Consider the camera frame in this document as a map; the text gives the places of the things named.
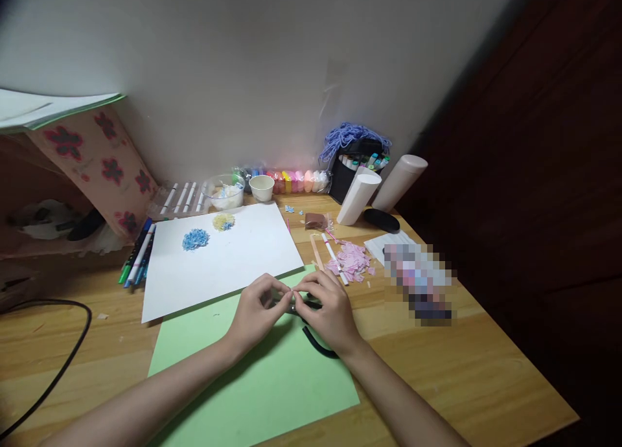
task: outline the hand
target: hand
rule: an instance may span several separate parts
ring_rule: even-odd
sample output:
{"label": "hand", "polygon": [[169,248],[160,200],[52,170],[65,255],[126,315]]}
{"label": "hand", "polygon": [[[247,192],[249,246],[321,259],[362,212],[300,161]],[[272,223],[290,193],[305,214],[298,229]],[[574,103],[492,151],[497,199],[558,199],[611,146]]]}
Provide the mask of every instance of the hand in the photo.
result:
{"label": "hand", "polygon": [[[282,298],[276,306],[270,308],[272,288],[275,288]],[[242,352],[241,355],[246,354],[263,340],[285,313],[291,301],[290,288],[265,273],[242,290],[233,322],[223,339],[230,341],[234,348]]]}
{"label": "hand", "polygon": [[[297,313],[339,356],[344,357],[365,343],[354,323],[350,299],[331,271],[310,273],[292,290]],[[309,292],[319,298],[322,309],[313,311],[298,292]]]}

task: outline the pink paper scraps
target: pink paper scraps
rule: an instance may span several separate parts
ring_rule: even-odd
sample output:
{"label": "pink paper scraps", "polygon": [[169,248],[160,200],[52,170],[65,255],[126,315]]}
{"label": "pink paper scraps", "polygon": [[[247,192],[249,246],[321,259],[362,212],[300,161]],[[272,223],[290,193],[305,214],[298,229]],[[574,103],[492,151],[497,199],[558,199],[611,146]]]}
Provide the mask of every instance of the pink paper scraps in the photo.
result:
{"label": "pink paper scraps", "polygon": [[[375,269],[369,267],[371,258],[365,254],[365,246],[357,246],[354,243],[342,240],[337,240],[337,243],[341,245],[341,251],[337,254],[337,259],[341,263],[341,268],[348,281],[357,281],[361,283],[363,281],[362,274],[365,272],[365,269],[367,269],[371,275],[375,275]],[[337,261],[331,259],[325,266],[339,277]]]}

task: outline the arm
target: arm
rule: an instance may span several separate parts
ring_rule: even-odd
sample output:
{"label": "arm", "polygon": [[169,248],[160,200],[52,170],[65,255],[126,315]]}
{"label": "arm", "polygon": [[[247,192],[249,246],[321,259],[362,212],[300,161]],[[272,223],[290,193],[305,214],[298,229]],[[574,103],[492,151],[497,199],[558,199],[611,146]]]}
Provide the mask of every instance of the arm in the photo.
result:
{"label": "arm", "polygon": [[[468,446],[426,401],[363,340],[356,329],[347,293],[330,272],[313,272],[293,289],[296,311],[337,352],[365,389],[402,446]],[[313,311],[298,292],[322,302]]]}
{"label": "arm", "polygon": [[[272,287],[283,298],[266,309]],[[262,275],[242,292],[231,328],[221,340],[96,407],[41,445],[144,445],[259,343],[285,313],[291,298],[289,287]]]}

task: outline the dark wooden door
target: dark wooden door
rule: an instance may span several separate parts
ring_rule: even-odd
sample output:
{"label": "dark wooden door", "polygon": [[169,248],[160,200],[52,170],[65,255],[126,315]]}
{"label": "dark wooden door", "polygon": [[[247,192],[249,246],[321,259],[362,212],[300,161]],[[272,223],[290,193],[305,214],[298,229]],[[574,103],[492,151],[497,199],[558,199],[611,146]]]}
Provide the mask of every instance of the dark wooden door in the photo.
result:
{"label": "dark wooden door", "polygon": [[589,417],[551,359],[620,357],[622,0],[532,0],[414,152],[430,165],[398,210]]}

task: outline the black case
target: black case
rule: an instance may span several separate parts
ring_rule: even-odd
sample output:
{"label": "black case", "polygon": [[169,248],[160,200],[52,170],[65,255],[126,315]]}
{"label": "black case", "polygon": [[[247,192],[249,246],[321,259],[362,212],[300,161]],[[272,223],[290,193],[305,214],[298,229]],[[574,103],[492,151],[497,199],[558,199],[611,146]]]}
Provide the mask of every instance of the black case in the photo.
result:
{"label": "black case", "polygon": [[382,154],[382,143],[375,139],[359,139],[351,144],[348,144],[345,148],[340,148],[335,155],[335,161],[332,164],[332,185],[330,187],[330,197],[333,198],[340,205],[345,199],[345,195],[348,194],[350,185],[354,180],[355,170],[346,167],[339,160],[340,155],[360,155],[371,157],[372,154]]}

